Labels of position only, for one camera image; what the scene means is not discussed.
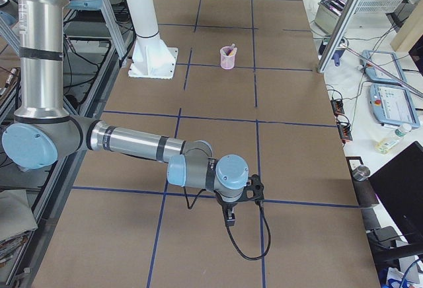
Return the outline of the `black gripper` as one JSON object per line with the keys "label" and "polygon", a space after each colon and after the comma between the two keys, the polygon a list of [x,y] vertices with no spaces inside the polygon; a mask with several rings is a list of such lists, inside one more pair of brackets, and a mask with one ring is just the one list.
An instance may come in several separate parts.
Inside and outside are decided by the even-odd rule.
{"label": "black gripper", "polygon": [[234,226],[236,221],[234,208],[237,203],[224,201],[220,195],[216,195],[216,200],[222,208],[223,216],[225,219],[225,226]]}

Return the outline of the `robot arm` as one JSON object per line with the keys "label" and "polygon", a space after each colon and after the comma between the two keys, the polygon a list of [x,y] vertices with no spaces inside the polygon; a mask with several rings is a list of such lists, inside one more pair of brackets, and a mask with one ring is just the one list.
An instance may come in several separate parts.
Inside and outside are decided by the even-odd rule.
{"label": "robot arm", "polygon": [[167,164],[167,180],[213,192],[228,225],[246,200],[249,168],[243,158],[215,159],[205,141],[183,141],[72,116],[63,107],[63,10],[97,10],[104,0],[18,0],[22,104],[2,136],[6,154],[37,169],[74,152],[107,150]]}

